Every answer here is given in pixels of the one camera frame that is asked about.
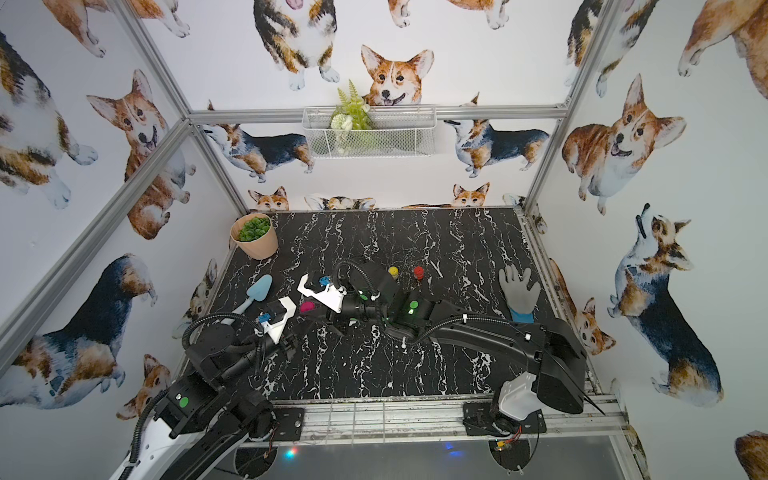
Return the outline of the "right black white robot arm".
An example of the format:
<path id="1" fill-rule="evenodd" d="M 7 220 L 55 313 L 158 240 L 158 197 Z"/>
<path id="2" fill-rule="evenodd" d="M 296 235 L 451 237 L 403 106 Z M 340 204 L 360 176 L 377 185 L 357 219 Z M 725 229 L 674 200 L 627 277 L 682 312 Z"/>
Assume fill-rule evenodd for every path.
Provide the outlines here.
<path id="1" fill-rule="evenodd" d="M 329 273 L 304 275 L 301 288 L 326 307 L 326 323 L 339 334 L 351 321 L 368 322 L 403 349 L 430 341 L 517 364 L 520 374 L 502 383 L 495 402 L 496 412 L 510 420 L 544 407 L 566 414 L 584 410 L 586 352 L 562 321 L 520 323 L 471 312 L 407 289 L 370 262 L 341 260 Z"/>

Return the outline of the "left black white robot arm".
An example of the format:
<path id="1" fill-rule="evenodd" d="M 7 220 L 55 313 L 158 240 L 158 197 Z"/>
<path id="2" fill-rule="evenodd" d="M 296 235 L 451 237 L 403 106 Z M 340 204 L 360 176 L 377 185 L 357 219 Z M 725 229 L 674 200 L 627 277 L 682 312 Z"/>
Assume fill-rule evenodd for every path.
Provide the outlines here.
<path id="1" fill-rule="evenodd" d="M 211 314 L 185 353 L 190 369 L 154 395 L 140 414 L 116 479 L 203 479 L 246 441 L 297 440 L 301 408 L 276 408 L 255 388 L 265 363 L 292 358 L 297 344 L 323 319 L 301 313 L 281 339 L 248 330 L 253 321 Z"/>

